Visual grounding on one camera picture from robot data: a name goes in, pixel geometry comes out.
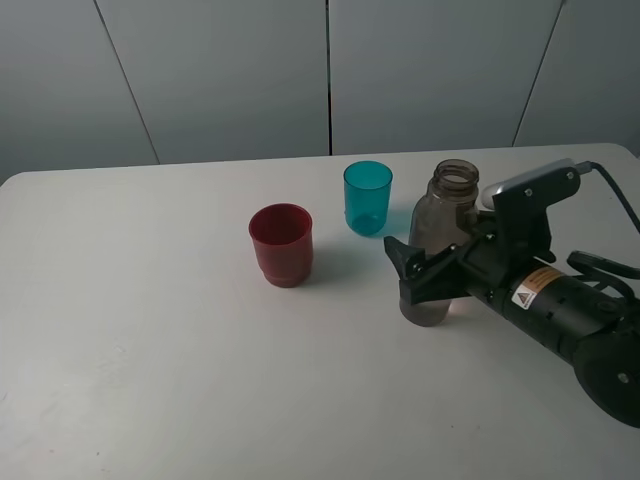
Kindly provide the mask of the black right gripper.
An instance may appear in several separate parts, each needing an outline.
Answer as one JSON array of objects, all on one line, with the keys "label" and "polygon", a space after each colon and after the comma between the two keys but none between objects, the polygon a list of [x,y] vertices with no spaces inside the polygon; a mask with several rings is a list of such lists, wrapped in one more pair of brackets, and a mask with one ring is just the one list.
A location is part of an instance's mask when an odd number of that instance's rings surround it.
[{"label": "black right gripper", "polygon": [[540,269],[535,221],[480,219],[471,232],[458,254],[445,249],[431,256],[386,236],[384,251],[398,274],[400,298],[409,305],[469,296],[483,303],[504,303]]}]

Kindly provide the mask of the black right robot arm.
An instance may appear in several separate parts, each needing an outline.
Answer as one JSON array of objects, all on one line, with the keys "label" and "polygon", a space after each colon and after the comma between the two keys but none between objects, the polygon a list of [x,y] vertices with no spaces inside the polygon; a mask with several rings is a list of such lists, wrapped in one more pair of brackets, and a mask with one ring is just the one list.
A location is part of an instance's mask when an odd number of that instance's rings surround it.
[{"label": "black right robot arm", "polygon": [[384,250],[411,306],[474,297],[573,367],[605,413],[639,425],[639,300],[620,276],[574,252],[577,275],[552,267],[551,252],[507,244],[496,224],[478,225],[464,245],[428,255],[387,236]]}]

